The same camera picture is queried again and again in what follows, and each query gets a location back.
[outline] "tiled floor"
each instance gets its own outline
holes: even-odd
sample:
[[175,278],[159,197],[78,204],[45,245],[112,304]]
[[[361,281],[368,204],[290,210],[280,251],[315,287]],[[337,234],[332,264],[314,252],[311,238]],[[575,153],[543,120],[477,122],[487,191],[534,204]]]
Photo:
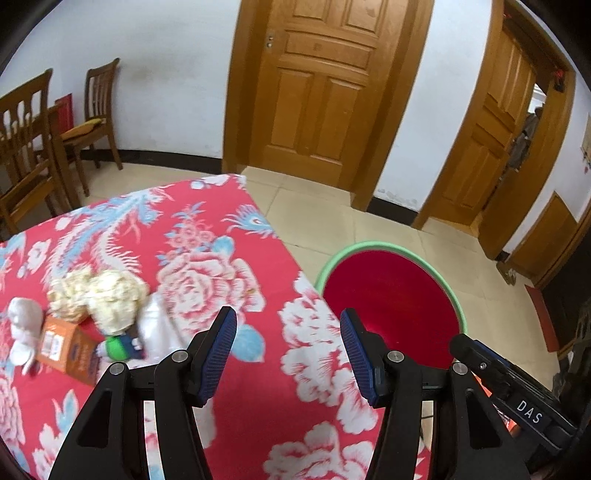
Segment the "tiled floor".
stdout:
[[[86,163],[92,203],[114,195],[200,173],[173,168],[113,163],[96,170]],[[382,240],[402,245],[425,258],[451,285],[462,304],[468,333],[521,366],[551,388],[558,371],[556,355],[548,353],[534,306],[518,276],[505,284],[478,240],[436,220],[423,231],[349,206],[349,193],[311,181],[248,167],[247,189],[279,237],[313,282],[331,255],[353,242]]]

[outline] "red object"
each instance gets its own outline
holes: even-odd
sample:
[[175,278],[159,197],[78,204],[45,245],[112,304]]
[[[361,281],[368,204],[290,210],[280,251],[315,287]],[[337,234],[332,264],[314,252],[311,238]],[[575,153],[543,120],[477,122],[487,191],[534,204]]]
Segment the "red object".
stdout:
[[[163,295],[187,343],[232,305],[232,353],[215,396],[197,410],[213,477],[362,480],[382,411],[361,397],[338,319],[245,183],[220,175],[133,192],[12,237],[0,245],[0,308],[15,296],[46,308],[51,278],[83,264],[135,271]],[[32,475],[47,479],[92,389],[46,365],[23,375],[8,360],[11,345],[10,322],[0,319],[0,435]],[[148,464],[161,478],[154,418],[147,402]],[[429,457],[421,443],[416,479],[426,479]]]
[[335,313],[357,310],[365,327],[388,347],[419,364],[448,368],[449,342],[460,333],[447,294],[419,265],[402,255],[369,250],[345,258],[323,294]]
[[538,320],[540,321],[540,327],[542,328],[542,333],[544,334],[544,341],[546,342],[546,348],[549,352],[557,352],[560,350],[560,345],[558,344],[558,338],[556,337],[556,332],[554,331],[554,325],[552,325],[552,320],[550,320],[550,314],[548,312],[548,308],[546,308],[546,303],[544,302],[544,297],[542,296],[541,290],[537,288],[530,287],[529,285],[525,286],[527,293],[530,295],[531,301],[534,304],[535,312],[538,314]]
[[68,93],[62,98],[56,100],[57,115],[60,125],[60,133],[65,133],[74,128],[74,114],[72,111],[72,94]]

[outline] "floor tile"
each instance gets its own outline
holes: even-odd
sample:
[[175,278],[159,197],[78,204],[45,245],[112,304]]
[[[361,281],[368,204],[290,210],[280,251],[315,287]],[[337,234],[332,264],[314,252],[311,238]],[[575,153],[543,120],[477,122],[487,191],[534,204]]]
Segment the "floor tile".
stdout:
[[487,299],[503,300],[515,296],[520,287],[525,290],[523,286],[507,285],[496,269],[496,262],[486,258],[484,253],[480,256],[477,268],[480,287]]
[[273,187],[280,187],[285,174],[277,173],[276,171],[263,170],[262,168],[246,167],[241,172],[242,175],[246,175],[248,180],[255,181],[257,183],[264,183],[265,185],[271,185]]
[[478,239],[469,235],[468,233],[461,232],[451,225],[447,225],[446,223],[440,222],[435,218],[430,218],[427,220],[425,225],[422,229],[425,233],[430,233],[435,235],[439,238],[444,238],[449,240],[450,242],[460,245],[461,247],[467,248],[468,250],[472,250],[476,253],[481,253],[482,248],[478,243]]
[[513,363],[534,362],[546,356],[540,323],[527,305],[512,300],[486,300],[494,348]]
[[352,209],[309,195],[279,189],[267,219],[285,243],[327,255],[354,242]]
[[[60,213],[60,209],[57,207],[57,204],[54,202],[54,208],[58,213]],[[22,232],[31,228],[32,226],[39,225],[39,223],[43,223],[46,220],[51,218],[51,214],[45,202],[38,203],[35,205],[30,212],[28,212],[22,219],[17,222],[18,229]]]
[[198,179],[206,174],[177,168],[124,163],[123,170],[111,162],[102,162],[95,168],[92,162],[85,165],[89,190],[92,195],[111,198],[137,190],[167,185],[182,180]]
[[400,245],[420,257],[425,251],[417,230],[387,218],[378,217],[367,212],[353,210],[355,221],[355,241],[380,240]]
[[264,183],[257,183],[255,181],[248,180],[246,182],[246,190],[255,201],[256,206],[259,207],[259,210],[262,211],[265,215],[269,211],[269,207],[271,206],[271,202],[275,198],[277,194],[277,190],[279,187],[272,187],[270,185],[265,185]]
[[495,337],[486,300],[462,291],[455,293],[466,317],[467,335],[474,340],[480,340],[494,350]]
[[82,206],[84,206],[84,207],[92,205],[93,203],[96,203],[96,202],[103,202],[104,200],[108,200],[108,199],[104,199],[102,197],[97,197],[94,195],[90,195],[88,197],[85,197],[84,195],[82,195],[80,197],[80,201],[82,203]]
[[454,292],[483,296],[478,282],[480,257],[477,253],[430,233],[421,232],[420,237],[425,260],[443,276]]
[[328,185],[322,185],[315,181],[285,175],[281,182],[281,187],[292,192],[305,193],[313,197],[330,200],[340,205],[349,206],[351,204],[351,194],[349,192],[329,187]]
[[313,285],[322,268],[328,263],[330,255],[296,245],[285,244],[285,246]]
[[535,362],[523,362],[519,367],[528,372],[548,390],[552,390],[554,376],[560,371],[558,357],[549,355],[547,359],[538,359]]

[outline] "orange box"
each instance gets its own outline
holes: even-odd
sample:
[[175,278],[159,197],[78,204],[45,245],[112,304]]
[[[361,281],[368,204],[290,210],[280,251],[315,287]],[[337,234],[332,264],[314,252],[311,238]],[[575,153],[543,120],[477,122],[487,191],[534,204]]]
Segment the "orange box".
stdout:
[[43,324],[37,361],[87,385],[96,385],[98,344],[78,325],[49,315]]

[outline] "doorway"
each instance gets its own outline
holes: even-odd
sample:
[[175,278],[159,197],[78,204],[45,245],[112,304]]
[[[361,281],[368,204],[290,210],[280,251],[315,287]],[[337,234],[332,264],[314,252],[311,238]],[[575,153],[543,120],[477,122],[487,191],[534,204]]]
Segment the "doorway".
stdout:
[[[568,62],[520,9],[517,2],[493,1],[472,101],[414,223],[422,228],[430,216],[445,220],[478,237],[490,259],[501,254],[550,174],[574,93]],[[540,98],[535,85],[546,95],[539,115],[529,112]]]
[[365,210],[432,9],[433,0],[243,0],[225,170],[251,165],[313,180],[352,192],[355,208]]

